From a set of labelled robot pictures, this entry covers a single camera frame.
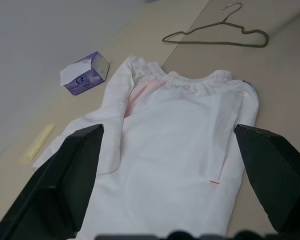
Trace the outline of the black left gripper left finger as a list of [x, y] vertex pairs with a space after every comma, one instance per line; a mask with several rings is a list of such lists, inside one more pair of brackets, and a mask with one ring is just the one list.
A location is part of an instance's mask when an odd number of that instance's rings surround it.
[[103, 134], [103, 125], [96, 124], [66, 137], [0, 221], [0, 240], [77, 236], [95, 184]]

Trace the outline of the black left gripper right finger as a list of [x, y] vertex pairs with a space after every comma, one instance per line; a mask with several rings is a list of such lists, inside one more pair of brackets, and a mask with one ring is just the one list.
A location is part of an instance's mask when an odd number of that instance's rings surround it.
[[238, 124], [234, 128], [246, 174], [278, 233], [300, 233], [300, 153], [283, 136]]

